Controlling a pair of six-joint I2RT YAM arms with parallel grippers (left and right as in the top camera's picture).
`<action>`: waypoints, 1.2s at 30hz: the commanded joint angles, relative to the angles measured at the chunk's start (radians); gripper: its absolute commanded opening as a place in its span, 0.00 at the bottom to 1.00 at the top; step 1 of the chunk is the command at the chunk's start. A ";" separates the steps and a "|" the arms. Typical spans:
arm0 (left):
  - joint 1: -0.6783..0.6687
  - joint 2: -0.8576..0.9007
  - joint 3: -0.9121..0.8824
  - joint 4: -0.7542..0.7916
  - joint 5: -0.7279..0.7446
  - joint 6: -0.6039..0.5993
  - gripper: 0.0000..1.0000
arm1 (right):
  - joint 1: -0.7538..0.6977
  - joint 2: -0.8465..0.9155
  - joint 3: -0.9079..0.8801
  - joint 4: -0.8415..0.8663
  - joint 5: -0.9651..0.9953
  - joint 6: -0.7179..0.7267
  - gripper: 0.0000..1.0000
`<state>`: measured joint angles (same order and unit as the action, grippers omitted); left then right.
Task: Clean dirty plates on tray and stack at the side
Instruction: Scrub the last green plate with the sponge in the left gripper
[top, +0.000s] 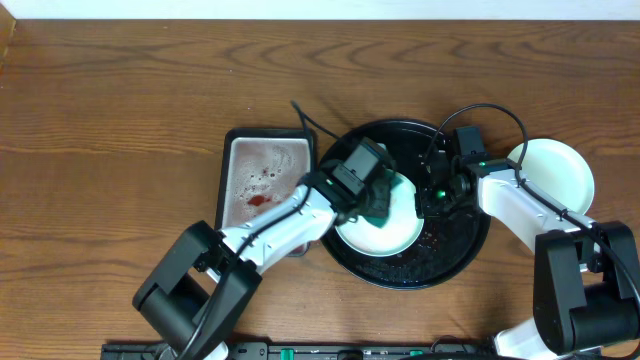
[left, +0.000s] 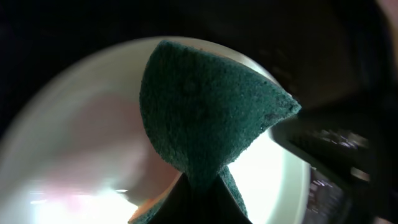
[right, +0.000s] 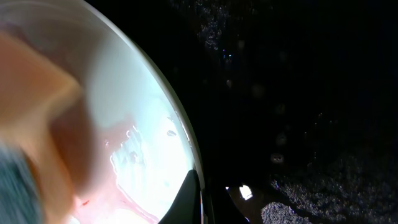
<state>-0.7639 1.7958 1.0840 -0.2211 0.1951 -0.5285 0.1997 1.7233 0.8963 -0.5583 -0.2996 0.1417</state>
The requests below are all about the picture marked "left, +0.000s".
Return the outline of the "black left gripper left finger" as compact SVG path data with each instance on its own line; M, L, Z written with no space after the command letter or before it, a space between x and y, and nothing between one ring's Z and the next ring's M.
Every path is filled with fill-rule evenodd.
M148 224L195 223L194 200L186 174L182 174Z

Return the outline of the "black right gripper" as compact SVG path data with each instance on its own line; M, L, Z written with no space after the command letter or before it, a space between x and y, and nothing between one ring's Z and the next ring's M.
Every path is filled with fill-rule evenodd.
M300 113L271 134L310 164L312 223L397 223L397 111Z

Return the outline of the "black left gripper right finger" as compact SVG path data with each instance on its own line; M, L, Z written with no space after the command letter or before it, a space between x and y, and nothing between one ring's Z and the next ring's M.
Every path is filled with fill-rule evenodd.
M201 224L251 224L220 176L198 198L198 222Z

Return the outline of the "green yellow sponge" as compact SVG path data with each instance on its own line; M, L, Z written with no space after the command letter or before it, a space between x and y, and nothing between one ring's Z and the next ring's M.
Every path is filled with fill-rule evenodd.
M228 165L269 127L301 109L283 88L253 69L168 40L149 57L139 107L155 151L188 177L195 223L198 198L218 176L248 218ZM148 223L172 188L140 207L131 223Z

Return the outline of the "light blue plate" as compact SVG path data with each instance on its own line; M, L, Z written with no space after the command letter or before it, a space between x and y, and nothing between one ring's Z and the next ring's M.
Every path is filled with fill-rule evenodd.
M251 58L187 37L114 45L54 78L2 139L1 223L127 223L178 177L151 148L139 116L141 78L161 40L233 59L275 84ZM258 137L229 165L252 223L302 223L310 166Z

